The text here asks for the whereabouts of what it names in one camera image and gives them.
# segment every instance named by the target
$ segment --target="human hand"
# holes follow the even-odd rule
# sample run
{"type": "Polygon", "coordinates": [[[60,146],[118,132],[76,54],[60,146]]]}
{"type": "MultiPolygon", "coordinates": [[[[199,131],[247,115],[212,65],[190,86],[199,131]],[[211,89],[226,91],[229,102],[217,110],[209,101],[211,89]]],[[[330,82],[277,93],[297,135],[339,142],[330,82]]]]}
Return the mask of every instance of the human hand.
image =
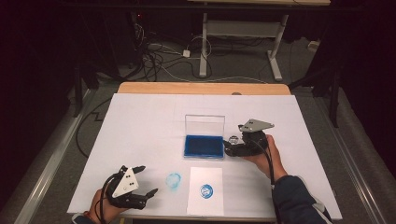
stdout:
{"type": "MultiPolygon", "coordinates": [[[[265,150],[268,155],[271,155],[274,168],[274,180],[277,181],[280,177],[287,175],[288,173],[283,168],[282,161],[280,160],[279,150],[275,145],[274,137],[270,134],[267,134],[266,137],[268,141],[268,148],[265,150]]],[[[255,163],[259,170],[265,173],[268,178],[271,178],[269,163],[263,153],[256,156],[243,157],[243,159],[255,163]]]]}
{"type": "MultiPolygon", "coordinates": [[[[101,200],[101,193],[102,189],[99,189],[96,191],[95,195],[93,196],[92,199],[92,204],[91,204],[91,209],[90,209],[90,216],[93,222],[95,224],[101,224],[99,217],[100,216],[100,206],[99,206],[99,201],[101,200]]],[[[105,197],[103,199],[103,213],[104,219],[106,223],[111,222],[114,218],[116,218],[121,212],[124,212],[128,210],[129,208],[118,208],[116,206],[113,206],[110,204],[108,199],[105,197]]]]}

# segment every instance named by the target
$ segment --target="white paper sheet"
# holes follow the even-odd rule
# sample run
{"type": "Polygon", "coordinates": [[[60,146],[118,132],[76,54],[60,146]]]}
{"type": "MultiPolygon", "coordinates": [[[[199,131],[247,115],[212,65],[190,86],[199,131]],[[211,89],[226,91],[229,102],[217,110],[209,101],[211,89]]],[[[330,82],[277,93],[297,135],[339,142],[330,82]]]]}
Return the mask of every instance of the white paper sheet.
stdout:
{"type": "Polygon", "coordinates": [[[224,216],[221,168],[191,167],[187,214],[224,216]]]}

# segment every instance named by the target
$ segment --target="table leg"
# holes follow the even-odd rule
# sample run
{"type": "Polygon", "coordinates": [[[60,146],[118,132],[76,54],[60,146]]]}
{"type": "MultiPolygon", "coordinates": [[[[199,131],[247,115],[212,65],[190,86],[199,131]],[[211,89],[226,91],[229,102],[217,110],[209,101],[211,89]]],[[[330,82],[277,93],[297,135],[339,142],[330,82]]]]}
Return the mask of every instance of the table leg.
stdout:
{"type": "Polygon", "coordinates": [[[206,77],[206,60],[207,60],[207,49],[206,49],[206,38],[207,38],[207,13],[204,13],[204,19],[202,22],[202,51],[201,61],[199,66],[199,76],[206,77]]]}
{"type": "Polygon", "coordinates": [[[277,50],[279,49],[280,41],[282,40],[282,35],[283,35],[283,32],[285,31],[286,22],[288,21],[288,17],[289,17],[289,15],[284,15],[282,17],[282,22],[279,24],[279,28],[277,30],[274,48],[273,48],[273,50],[267,51],[268,60],[270,61],[271,68],[273,70],[274,78],[276,81],[281,81],[283,79],[282,75],[280,74],[279,66],[277,65],[277,62],[276,62],[276,53],[277,53],[277,50]]]}

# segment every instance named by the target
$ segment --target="gray floor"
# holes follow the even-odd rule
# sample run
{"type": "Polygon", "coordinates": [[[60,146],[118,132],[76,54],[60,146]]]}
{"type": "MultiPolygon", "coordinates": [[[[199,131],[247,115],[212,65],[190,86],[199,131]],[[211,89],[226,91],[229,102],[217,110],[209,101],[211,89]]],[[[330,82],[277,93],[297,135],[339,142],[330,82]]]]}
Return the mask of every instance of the gray floor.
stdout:
{"type": "MultiPolygon", "coordinates": [[[[288,84],[293,80],[303,77],[314,53],[306,49],[308,41],[302,39],[293,44],[282,43],[276,56],[284,80],[288,84]]],[[[171,49],[163,50],[181,52],[184,48],[172,43],[166,43],[171,49]]],[[[268,82],[275,83],[271,68],[265,56],[265,49],[272,46],[270,40],[264,40],[256,47],[234,49],[225,56],[215,54],[226,53],[229,48],[220,49],[213,45],[209,62],[212,76],[209,80],[218,82],[268,82]]],[[[176,58],[175,55],[162,54],[166,60],[176,58]]],[[[193,65],[193,71],[198,74],[198,61],[188,60],[193,65]]],[[[120,68],[122,73],[127,73],[126,66],[120,68]]],[[[88,115],[96,106],[117,92],[119,83],[103,75],[100,79],[100,88],[92,91],[91,100],[85,104],[88,115]]],[[[176,64],[162,70],[157,81],[207,81],[194,78],[191,75],[190,65],[187,63],[176,64]]],[[[376,154],[370,139],[365,134],[359,120],[350,108],[346,96],[340,90],[340,105],[338,108],[339,128],[334,129],[327,118],[326,98],[314,98],[309,88],[297,88],[292,94],[296,95],[302,110],[308,131],[318,151],[327,177],[329,178],[336,201],[341,209],[343,219],[335,223],[391,223],[396,220],[396,181],[389,173],[385,164],[376,154]]],[[[99,118],[106,114],[108,103],[95,109],[99,118]]],[[[72,118],[74,106],[71,105],[68,113],[53,133],[51,139],[35,158],[31,168],[24,179],[15,189],[7,206],[0,214],[0,223],[14,223],[25,202],[29,198],[37,179],[42,174],[47,163],[53,160],[52,153],[59,145],[64,144],[63,139],[67,130],[76,119],[72,118]]],[[[81,125],[78,139],[81,148],[89,154],[98,134],[101,121],[95,121],[89,115],[81,125]]],[[[66,210],[78,184],[79,177],[85,166],[86,159],[78,151],[75,136],[71,139],[59,168],[50,182],[47,192],[39,207],[35,211],[31,223],[69,223],[70,215],[66,210]]],[[[125,223],[196,223],[192,221],[159,221],[159,220],[123,220],[125,223]]]]}

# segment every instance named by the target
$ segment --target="blue jacket sleeve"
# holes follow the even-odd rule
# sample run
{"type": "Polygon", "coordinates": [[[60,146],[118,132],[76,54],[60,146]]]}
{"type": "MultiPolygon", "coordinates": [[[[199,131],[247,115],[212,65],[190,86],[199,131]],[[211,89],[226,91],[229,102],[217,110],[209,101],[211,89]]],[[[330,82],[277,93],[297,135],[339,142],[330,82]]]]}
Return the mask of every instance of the blue jacket sleeve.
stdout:
{"type": "Polygon", "coordinates": [[[273,199],[284,223],[332,223],[323,203],[309,193],[300,177],[286,175],[278,179],[273,199]]]}

